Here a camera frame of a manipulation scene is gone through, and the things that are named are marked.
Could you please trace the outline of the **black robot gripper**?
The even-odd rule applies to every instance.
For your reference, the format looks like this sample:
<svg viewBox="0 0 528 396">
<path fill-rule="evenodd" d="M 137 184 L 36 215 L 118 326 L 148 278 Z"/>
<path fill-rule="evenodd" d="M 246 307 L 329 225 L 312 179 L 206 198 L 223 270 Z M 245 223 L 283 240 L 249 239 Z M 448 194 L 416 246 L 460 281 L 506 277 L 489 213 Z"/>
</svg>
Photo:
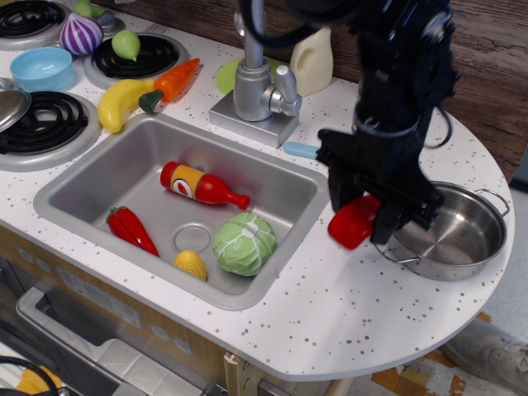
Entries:
<svg viewBox="0 0 528 396">
<path fill-rule="evenodd" d="M 329 128 L 318 132 L 317 160 L 328 168 L 332 208 L 339 211 L 365 193 L 381 204 L 370 241 L 386 244 L 409 222 L 430 228 L 444 204 L 442 194 L 419 165 L 425 135 L 375 136 L 365 131 L 345 133 Z"/>
</svg>

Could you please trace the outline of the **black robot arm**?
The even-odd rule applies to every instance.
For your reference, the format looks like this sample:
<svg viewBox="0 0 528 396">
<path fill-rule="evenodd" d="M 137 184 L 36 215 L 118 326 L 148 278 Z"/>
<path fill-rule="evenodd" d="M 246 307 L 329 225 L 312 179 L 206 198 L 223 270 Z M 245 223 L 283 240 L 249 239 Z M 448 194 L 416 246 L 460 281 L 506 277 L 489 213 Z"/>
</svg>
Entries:
<svg viewBox="0 0 528 396">
<path fill-rule="evenodd" d="M 447 1 L 291 1 L 311 27 L 345 24 L 357 38 L 361 83 L 350 133 L 320 130 L 330 236 L 345 248 L 384 244 L 410 222 L 429 229 L 442 194 L 419 157 L 433 111 L 455 91 Z"/>
</svg>

